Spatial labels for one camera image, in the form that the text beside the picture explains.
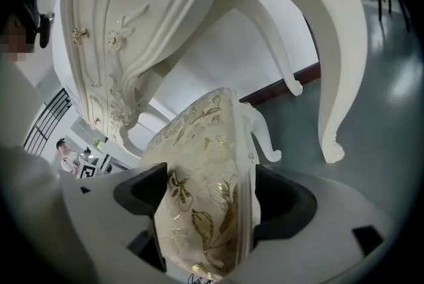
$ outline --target dark red baseboard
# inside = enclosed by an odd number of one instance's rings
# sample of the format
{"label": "dark red baseboard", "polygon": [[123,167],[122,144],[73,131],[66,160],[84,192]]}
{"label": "dark red baseboard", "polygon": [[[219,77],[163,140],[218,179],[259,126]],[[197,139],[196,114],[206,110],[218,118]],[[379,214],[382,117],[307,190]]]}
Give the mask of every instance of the dark red baseboard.
{"label": "dark red baseboard", "polygon": [[[294,74],[295,79],[297,79],[302,85],[308,84],[311,81],[314,81],[321,77],[321,66],[319,62],[308,66]],[[276,81],[275,83],[265,86],[263,89],[258,90],[246,97],[243,97],[240,102],[249,102],[252,106],[264,103],[269,101],[272,98],[275,98],[279,95],[282,95],[288,92],[289,89],[283,79]]]}

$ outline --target gold drawer knob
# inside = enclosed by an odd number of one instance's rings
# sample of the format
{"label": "gold drawer knob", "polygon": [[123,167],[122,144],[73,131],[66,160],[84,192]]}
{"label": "gold drawer knob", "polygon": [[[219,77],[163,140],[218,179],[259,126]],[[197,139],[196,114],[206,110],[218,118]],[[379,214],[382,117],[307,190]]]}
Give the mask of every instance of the gold drawer knob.
{"label": "gold drawer knob", "polygon": [[72,38],[73,38],[73,42],[76,46],[81,45],[81,38],[88,38],[89,37],[89,33],[88,30],[86,28],[83,28],[82,31],[78,31],[78,29],[74,29],[72,31]]}

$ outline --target glossy floor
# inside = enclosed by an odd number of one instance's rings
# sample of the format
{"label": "glossy floor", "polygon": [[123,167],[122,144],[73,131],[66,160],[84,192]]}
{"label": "glossy floor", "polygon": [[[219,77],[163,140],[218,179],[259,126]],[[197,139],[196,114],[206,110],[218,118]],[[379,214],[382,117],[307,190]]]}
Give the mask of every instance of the glossy floor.
{"label": "glossy floor", "polygon": [[368,59],[358,96],[338,131],[342,161],[326,164],[319,147],[320,80],[304,86],[299,97],[287,93],[256,108],[268,123],[274,149],[282,151],[274,166],[350,185],[399,221],[424,166],[423,55],[401,14],[384,11],[379,22],[377,8],[364,10]]}

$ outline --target man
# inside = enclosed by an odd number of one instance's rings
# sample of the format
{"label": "man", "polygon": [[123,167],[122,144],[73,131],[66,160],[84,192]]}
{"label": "man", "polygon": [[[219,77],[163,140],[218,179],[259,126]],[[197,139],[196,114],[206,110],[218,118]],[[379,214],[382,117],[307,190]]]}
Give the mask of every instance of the man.
{"label": "man", "polygon": [[59,139],[59,141],[56,143],[56,149],[59,151],[62,158],[60,161],[62,169],[71,172],[76,178],[81,165],[78,154],[74,151],[68,150],[64,138]]}

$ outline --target beige fabric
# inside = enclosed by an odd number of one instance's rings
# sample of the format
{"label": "beige fabric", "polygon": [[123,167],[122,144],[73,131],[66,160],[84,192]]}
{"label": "beige fabric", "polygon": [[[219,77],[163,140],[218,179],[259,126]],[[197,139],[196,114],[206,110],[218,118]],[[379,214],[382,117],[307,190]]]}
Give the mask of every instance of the beige fabric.
{"label": "beige fabric", "polygon": [[191,104],[153,138],[140,162],[168,163],[167,192],[154,217],[162,252],[180,267],[210,279],[222,278],[235,266],[237,167],[231,93],[214,90]]}

